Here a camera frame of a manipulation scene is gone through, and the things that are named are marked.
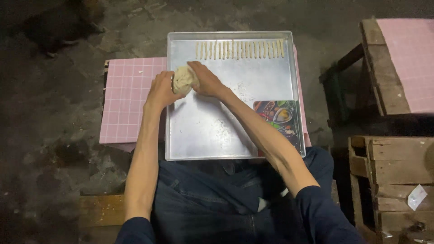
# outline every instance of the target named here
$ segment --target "metal baking tray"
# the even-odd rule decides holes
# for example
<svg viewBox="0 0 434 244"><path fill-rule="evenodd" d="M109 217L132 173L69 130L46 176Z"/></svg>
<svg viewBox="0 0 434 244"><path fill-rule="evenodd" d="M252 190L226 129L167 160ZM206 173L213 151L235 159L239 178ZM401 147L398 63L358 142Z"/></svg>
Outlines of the metal baking tray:
<svg viewBox="0 0 434 244"><path fill-rule="evenodd" d="M168 34L167 69L196 59L198 41L273 41L283 39L284 58L201 59L249 107L255 101L295 100L295 131L306 155L299 89L290 31L183 32ZM166 160L258 158L257 147L241 124L217 99L191 91L167 109Z"/></svg>

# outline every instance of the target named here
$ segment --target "dark floor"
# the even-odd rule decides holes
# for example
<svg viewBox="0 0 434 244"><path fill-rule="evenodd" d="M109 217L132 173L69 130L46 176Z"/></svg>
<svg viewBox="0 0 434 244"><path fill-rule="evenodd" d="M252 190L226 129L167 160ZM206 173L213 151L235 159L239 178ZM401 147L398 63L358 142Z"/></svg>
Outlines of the dark floor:
<svg viewBox="0 0 434 244"><path fill-rule="evenodd" d="M55 59L22 33L0 43L2 242L76 242L74 203L122 190L129 154L98 144L106 59L166 56L174 31L291 30L308 131L332 145L323 68L360 41L376 16L431 17L431 0L105 0L107 32Z"/></svg>

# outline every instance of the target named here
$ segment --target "denim jeans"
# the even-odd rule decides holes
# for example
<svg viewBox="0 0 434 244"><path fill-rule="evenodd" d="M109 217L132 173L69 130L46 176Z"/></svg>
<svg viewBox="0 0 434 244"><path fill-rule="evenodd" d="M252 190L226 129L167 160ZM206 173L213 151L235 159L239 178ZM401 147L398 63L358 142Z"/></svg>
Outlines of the denim jeans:
<svg viewBox="0 0 434 244"><path fill-rule="evenodd" d="M331 193L333 159L306 148L304 162ZM151 223L159 243L307 243L299 210L280 175L265 163L227 177L159 162Z"/></svg>

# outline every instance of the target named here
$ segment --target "dark long sleeve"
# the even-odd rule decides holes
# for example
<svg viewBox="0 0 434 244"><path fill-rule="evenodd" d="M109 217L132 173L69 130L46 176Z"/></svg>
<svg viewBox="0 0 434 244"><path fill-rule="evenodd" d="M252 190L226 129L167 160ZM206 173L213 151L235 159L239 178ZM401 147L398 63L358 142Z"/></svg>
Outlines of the dark long sleeve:
<svg viewBox="0 0 434 244"><path fill-rule="evenodd" d="M154 244L155 236L149 220L134 217L127 220L118 233L116 244Z"/></svg>
<svg viewBox="0 0 434 244"><path fill-rule="evenodd" d="M297 206L310 243L365 243L330 194L318 186L308 186L296 196Z"/></svg>

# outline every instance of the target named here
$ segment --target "forearm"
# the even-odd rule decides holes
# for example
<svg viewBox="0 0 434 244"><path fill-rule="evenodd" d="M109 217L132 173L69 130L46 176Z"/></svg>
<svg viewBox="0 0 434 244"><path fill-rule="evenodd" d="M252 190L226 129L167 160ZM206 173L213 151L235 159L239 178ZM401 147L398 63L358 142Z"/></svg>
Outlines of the forearm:
<svg viewBox="0 0 434 244"><path fill-rule="evenodd" d="M264 152L293 196L306 186L319 186L298 151L280 132L263 121L230 89L221 92L219 99L238 118L255 145Z"/></svg>
<svg viewBox="0 0 434 244"><path fill-rule="evenodd" d="M158 126L161 110L145 105L136 149L125 185L125 220L150 220L158 177Z"/></svg>

